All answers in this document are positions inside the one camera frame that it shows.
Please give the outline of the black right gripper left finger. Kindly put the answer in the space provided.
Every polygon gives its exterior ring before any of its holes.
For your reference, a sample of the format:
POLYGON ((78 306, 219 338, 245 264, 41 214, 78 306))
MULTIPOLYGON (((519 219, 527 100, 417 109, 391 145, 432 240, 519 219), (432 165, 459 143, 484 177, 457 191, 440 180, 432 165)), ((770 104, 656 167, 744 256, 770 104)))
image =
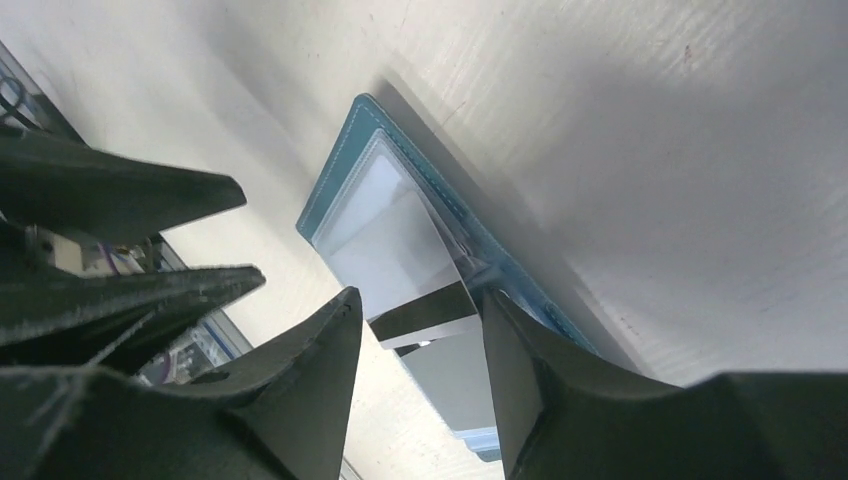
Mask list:
POLYGON ((309 318, 187 384, 101 366, 1 372, 5 479, 335 479, 363 318, 341 290, 309 318))

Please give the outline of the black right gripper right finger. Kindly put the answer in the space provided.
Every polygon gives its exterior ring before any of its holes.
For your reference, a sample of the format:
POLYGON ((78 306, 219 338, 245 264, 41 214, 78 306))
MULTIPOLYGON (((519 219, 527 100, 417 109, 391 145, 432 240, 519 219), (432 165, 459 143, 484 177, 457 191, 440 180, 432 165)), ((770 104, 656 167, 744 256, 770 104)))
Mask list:
POLYGON ((482 330, 509 479, 843 479, 847 377, 729 372, 688 387, 612 364, 500 291, 482 330))

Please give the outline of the teal leather card holder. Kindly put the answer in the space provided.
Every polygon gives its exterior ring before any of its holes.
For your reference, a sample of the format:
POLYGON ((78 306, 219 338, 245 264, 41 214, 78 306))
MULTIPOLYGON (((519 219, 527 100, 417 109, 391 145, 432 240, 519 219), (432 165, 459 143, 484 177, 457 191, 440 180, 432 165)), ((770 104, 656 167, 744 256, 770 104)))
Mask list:
POLYGON ((452 433, 501 457, 478 310, 490 288, 581 347, 588 340, 435 164, 368 94, 357 96, 297 223, 335 278, 360 292, 452 433))

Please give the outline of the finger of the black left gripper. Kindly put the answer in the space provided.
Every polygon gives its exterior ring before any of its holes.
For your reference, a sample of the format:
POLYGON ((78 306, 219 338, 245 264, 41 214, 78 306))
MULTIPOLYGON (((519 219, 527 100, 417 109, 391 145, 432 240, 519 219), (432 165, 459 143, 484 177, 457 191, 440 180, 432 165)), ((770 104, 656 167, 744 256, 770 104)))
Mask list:
POLYGON ((1 212, 79 242, 133 244, 239 208, 222 174, 142 162, 42 132, 1 129, 1 212))
POLYGON ((252 266, 1 285, 1 364, 138 371, 205 317, 266 282, 252 266))

